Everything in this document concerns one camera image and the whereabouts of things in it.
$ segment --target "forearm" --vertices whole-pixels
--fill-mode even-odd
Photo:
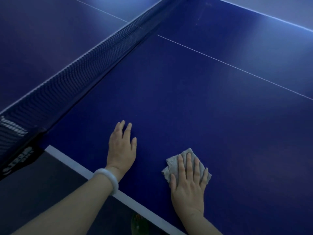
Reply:
[[[181,221],[189,235],[222,235],[220,231],[200,213],[194,213],[185,218],[181,218]]]
[[[85,235],[112,190],[110,180],[98,174],[14,235]]]

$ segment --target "person's right arm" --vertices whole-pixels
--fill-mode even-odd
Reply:
[[[179,183],[171,174],[171,198],[178,217],[189,235],[222,235],[204,216],[203,195],[207,184],[208,169],[200,183],[200,161],[195,159],[195,172],[191,163],[191,154],[187,154],[185,170],[182,156],[178,156]]]

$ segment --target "mesh net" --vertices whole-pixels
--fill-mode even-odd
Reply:
[[[182,0],[161,0],[0,116],[0,164],[48,130]]]

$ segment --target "hand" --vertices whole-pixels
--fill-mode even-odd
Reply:
[[[171,174],[171,198],[178,217],[183,221],[195,214],[204,213],[203,195],[207,184],[208,169],[204,171],[200,184],[200,161],[195,159],[195,172],[191,163],[191,154],[187,154],[187,171],[185,171],[182,156],[178,156],[179,183]]]
[[[106,169],[120,181],[131,168],[136,158],[137,138],[131,140],[131,123],[123,134],[125,121],[118,122],[109,140],[109,152]]]

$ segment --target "person's left arm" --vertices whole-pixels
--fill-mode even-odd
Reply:
[[[133,138],[130,142],[131,123],[123,134],[124,124],[125,121],[118,123],[111,134],[106,166],[118,182],[136,158],[137,139]],[[110,180],[103,174],[97,174],[12,235],[84,235],[112,190]]]

